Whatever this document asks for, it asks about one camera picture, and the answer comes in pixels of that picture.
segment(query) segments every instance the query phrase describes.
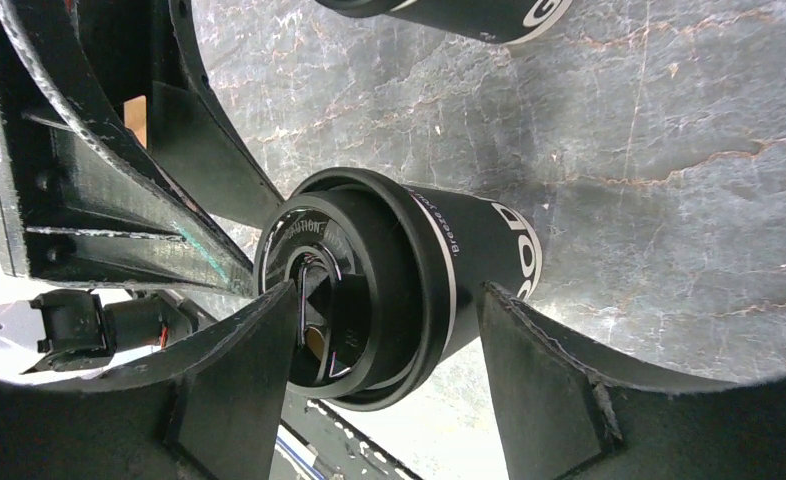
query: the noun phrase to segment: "screw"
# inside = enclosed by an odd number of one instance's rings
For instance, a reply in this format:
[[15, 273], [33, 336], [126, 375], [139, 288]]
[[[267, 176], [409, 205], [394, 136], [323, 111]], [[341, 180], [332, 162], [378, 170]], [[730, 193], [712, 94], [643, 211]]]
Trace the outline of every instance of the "screw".
[[49, 248], [46, 252], [46, 258], [48, 258], [48, 261], [51, 263], [62, 262], [65, 255], [66, 252], [64, 252], [63, 248], [58, 245]]
[[40, 172], [37, 174], [37, 179], [36, 179], [37, 188], [39, 188], [44, 192], [48, 192], [49, 190], [51, 190], [53, 180], [54, 178], [51, 172], [49, 171]]

